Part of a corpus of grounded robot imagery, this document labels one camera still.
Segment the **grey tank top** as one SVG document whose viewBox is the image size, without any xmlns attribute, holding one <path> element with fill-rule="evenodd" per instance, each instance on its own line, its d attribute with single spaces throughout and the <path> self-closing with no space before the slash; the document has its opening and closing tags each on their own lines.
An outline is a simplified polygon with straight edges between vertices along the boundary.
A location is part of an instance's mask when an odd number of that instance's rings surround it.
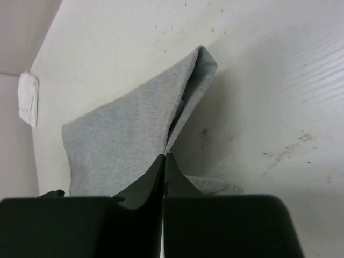
<svg viewBox="0 0 344 258">
<path fill-rule="evenodd" d="M 217 67 L 199 46 L 128 94 L 64 124 L 69 194 L 113 196 L 169 153 Z"/>
</svg>

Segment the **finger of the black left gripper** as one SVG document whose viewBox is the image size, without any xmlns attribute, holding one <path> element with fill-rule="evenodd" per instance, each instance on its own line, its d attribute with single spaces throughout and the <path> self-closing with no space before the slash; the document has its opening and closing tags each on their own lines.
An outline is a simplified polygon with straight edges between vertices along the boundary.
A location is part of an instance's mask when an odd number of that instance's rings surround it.
<svg viewBox="0 0 344 258">
<path fill-rule="evenodd" d="M 65 196 L 65 192 L 61 189 L 49 191 L 38 198 L 63 198 Z"/>
</svg>

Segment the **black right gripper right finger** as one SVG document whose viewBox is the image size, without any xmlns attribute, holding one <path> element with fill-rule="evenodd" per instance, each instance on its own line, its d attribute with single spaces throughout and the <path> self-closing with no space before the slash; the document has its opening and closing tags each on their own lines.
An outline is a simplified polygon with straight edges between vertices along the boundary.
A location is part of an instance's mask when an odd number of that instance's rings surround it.
<svg viewBox="0 0 344 258">
<path fill-rule="evenodd" d="M 290 214 L 271 195 L 207 196 L 164 164 L 165 257 L 303 257 Z"/>
</svg>

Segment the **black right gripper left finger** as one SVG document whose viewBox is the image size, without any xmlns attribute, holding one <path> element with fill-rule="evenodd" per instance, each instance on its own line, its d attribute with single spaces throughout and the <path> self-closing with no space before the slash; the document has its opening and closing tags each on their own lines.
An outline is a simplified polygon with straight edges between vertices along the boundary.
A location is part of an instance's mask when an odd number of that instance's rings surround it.
<svg viewBox="0 0 344 258">
<path fill-rule="evenodd" d="M 159 257 L 164 156 L 112 197 L 1 202 L 1 257 Z"/>
</svg>

